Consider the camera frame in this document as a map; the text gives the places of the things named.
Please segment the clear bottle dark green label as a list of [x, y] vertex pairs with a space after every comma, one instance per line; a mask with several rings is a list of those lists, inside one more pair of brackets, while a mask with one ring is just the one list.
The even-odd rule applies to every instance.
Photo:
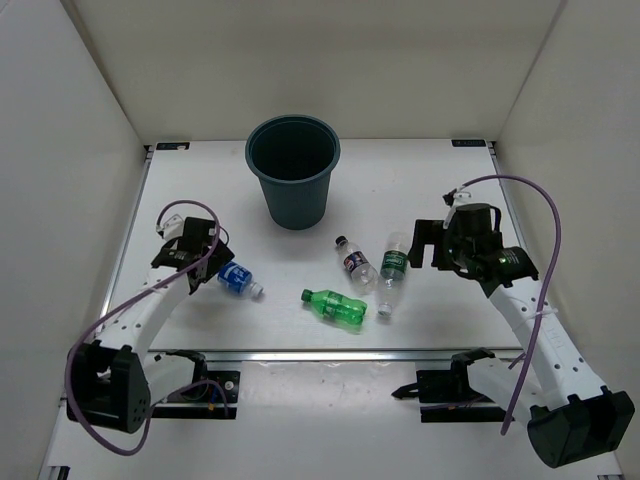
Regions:
[[403, 290], [408, 267], [410, 237], [406, 232], [392, 232], [385, 246], [378, 280], [378, 315], [390, 318]]

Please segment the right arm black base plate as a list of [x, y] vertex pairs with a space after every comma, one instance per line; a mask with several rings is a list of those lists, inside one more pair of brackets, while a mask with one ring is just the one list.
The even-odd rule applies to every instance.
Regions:
[[420, 420], [429, 423], [501, 423], [505, 412], [487, 397], [459, 386], [450, 370], [418, 370]]

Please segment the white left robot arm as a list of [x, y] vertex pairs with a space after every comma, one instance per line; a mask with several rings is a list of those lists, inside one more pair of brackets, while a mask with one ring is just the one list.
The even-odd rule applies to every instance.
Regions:
[[65, 380], [70, 419], [135, 433], [160, 400], [177, 392], [188, 400], [206, 395], [210, 377], [202, 354], [177, 349], [152, 355], [149, 349], [176, 307], [233, 259], [217, 241], [218, 232], [215, 221], [188, 217], [165, 234], [142, 299], [70, 354]]

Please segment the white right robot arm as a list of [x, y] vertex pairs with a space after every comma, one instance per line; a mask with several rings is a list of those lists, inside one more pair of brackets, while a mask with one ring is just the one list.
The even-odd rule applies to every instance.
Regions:
[[419, 268], [433, 247], [432, 267], [476, 282], [501, 313], [535, 374], [511, 398], [520, 370], [487, 348], [455, 354], [450, 367], [398, 388], [397, 399], [451, 399], [477, 395], [503, 409], [527, 430], [538, 457], [551, 468], [615, 451], [635, 413], [624, 391], [613, 392], [591, 369], [544, 300], [539, 273], [526, 251], [507, 247], [501, 211], [486, 203], [451, 209], [445, 220], [416, 221], [409, 262]]

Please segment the clear bottle blue label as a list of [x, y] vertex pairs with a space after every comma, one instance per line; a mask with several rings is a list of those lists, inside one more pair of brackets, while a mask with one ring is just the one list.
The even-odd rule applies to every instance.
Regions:
[[217, 274], [218, 282], [230, 293], [238, 297], [259, 299], [264, 288], [254, 280], [253, 274], [245, 267], [229, 262]]

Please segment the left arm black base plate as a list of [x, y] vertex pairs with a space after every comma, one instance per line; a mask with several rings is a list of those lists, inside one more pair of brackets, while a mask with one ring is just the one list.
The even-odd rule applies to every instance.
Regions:
[[235, 420], [240, 393], [241, 372], [239, 370], [209, 370], [208, 378], [217, 382], [225, 394], [213, 385], [203, 385], [190, 391], [172, 394], [159, 403], [154, 419], [181, 420]]

